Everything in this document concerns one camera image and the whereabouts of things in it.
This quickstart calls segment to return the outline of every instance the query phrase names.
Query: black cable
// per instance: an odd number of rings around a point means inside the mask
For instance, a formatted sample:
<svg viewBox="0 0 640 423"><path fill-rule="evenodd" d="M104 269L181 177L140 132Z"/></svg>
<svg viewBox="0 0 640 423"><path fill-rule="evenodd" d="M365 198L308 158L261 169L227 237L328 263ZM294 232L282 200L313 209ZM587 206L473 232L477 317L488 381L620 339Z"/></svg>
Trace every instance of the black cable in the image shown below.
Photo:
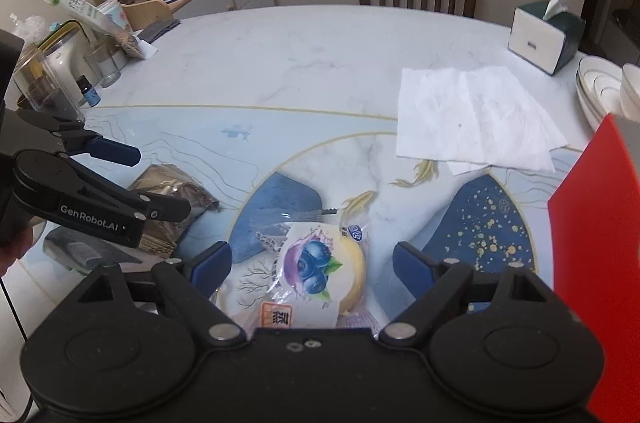
<svg viewBox="0 0 640 423"><path fill-rule="evenodd" d="M18 317L18 313L15 311L14 303L11 302L11 297L9 297L9 292L6 290L6 286L4 285L4 281L2 281L2 278L0 278L0 287L2 288L2 292L4 293L4 298L6 298L7 304L9 304L9 309L11 309L11 313L14 314L15 323L18 324L18 329L20 329L20 333L22 334L22 338L26 342L27 341L27 333L24 332L24 327L22 327L22 323L20 322L20 318ZM32 405L33 405L33 396L30 393L29 394L29 401L27 402L27 406L24 409L24 412L22 413L22 415L17 420L15 420L15 421L13 421L11 423L23 423L24 421L27 421L27 416L29 415L29 412L31 411L31 406Z"/></svg>

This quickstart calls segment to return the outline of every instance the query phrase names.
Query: blue logo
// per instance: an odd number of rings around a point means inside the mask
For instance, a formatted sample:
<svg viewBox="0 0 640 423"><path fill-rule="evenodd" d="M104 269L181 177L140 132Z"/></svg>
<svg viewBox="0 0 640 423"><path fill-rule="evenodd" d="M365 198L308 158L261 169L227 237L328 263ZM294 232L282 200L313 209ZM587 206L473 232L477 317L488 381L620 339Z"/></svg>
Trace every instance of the blue logo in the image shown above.
<svg viewBox="0 0 640 423"><path fill-rule="evenodd" d="M362 229L358 225L351 225L349 227L349 233L354 241L360 242L362 240Z"/></svg>

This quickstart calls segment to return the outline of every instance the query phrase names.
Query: red object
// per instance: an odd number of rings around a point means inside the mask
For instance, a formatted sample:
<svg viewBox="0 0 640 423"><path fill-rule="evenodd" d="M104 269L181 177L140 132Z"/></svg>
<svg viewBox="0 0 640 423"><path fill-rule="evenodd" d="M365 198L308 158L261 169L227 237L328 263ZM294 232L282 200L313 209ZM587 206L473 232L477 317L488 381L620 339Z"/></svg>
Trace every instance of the red object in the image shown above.
<svg viewBox="0 0 640 423"><path fill-rule="evenodd" d="M640 125L609 114L548 202L554 290L604 348L589 409L605 423L640 421L637 168Z"/></svg>

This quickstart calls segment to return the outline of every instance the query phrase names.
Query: orange label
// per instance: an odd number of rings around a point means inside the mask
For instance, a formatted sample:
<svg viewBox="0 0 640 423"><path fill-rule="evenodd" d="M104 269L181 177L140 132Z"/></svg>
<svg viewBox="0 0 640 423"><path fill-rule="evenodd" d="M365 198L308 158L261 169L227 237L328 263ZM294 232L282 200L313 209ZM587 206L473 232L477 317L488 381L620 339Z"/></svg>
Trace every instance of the orange label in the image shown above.
<svg viewBox="0 0 640 423"><path fill-rule="evenodd" d="M263 302L260 306L260 327L291 327L293 306Z"/></svg>

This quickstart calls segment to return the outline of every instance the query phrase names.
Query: brown plastic package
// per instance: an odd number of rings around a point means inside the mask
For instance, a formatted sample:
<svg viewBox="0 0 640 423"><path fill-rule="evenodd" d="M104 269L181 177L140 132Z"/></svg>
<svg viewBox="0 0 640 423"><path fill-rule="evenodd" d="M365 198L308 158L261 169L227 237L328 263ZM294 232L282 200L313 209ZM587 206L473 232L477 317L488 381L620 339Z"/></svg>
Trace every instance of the brown plastic package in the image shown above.
<svg viewBox="0 0 640 423"><path fill-rule="evenodd" d="M150 165L133 183L129 190L138 194L148 192L189 200L191 213L180 223L167 221L146 222L140 249L159 257L169 257L178 245L185 230L206 210L218 209L219 201L187 173L175 165Z"/></svg>

